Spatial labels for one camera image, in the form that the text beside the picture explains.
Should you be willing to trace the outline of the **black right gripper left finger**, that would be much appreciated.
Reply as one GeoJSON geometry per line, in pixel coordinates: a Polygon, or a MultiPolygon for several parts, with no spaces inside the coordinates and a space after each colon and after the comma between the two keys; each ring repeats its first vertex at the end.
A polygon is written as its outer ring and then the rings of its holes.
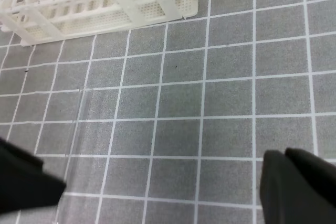
{"type": "Polygon", "coordinates": [[[58,205],[66,183],[43,171],[44,162],[1,139],[1,214],[58,205]]]}

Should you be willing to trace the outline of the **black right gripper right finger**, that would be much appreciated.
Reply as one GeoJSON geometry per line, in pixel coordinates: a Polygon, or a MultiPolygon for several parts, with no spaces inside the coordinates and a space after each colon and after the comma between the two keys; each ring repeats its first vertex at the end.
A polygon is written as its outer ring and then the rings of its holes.
{"type": "Polygon", "coordinates": [[[298,148],[268,150],[259,197],[265,223],[335,223],[335,166],[298,148]]]}

